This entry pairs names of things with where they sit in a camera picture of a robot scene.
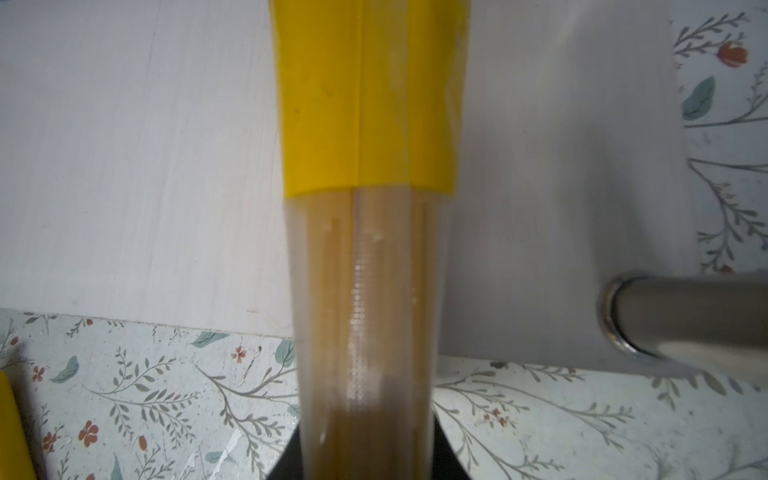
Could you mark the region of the yellow spaghetti bag with barcode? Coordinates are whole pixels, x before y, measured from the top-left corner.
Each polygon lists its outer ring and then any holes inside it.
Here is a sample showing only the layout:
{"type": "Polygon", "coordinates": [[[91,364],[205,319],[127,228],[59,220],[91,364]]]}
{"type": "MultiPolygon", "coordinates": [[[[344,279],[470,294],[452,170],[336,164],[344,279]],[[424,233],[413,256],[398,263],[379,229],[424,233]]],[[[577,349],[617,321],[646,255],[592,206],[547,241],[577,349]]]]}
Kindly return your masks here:
{"type": "Polygon", "coordinates": [[[467,1],[274,1],[304,479],[431,479],[467,1]]]}

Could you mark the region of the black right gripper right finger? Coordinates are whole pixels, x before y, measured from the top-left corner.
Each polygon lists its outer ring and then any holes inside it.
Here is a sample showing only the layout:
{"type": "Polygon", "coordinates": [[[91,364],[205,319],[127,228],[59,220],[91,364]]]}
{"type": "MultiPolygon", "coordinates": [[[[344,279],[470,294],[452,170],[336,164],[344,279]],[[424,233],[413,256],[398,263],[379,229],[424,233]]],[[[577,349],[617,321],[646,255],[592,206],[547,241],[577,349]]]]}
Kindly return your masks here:
{"type": "Polygon", "coordinates": [[[470,476],[452,450],[437,417],[434,417],[432,480],[469,480],[470,476]]]}

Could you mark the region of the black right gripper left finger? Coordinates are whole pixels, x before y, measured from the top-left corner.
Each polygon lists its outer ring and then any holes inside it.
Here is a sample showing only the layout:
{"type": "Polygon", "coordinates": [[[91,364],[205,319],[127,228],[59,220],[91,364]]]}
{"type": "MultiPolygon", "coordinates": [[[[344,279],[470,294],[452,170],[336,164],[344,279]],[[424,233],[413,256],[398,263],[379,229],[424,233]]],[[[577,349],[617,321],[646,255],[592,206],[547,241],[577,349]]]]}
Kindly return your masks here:
{"type": "Polygon", "coordinates": [[[297,426],[283,453],[267,475],[267,480],[303,480],[304,465],[300,438],[301,429],[297,426]]]}

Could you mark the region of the yellow Pastatime bag front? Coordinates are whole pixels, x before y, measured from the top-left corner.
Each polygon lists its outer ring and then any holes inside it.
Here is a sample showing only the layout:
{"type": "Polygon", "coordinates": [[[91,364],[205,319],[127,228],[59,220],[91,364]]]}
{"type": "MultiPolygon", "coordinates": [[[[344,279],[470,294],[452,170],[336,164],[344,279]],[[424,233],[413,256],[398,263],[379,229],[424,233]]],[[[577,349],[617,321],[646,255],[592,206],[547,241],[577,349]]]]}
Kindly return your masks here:
{"type": "Polygon", "coordinates": [[[13,387],[1,372],[1,480],[36,480],[13,387]]]}

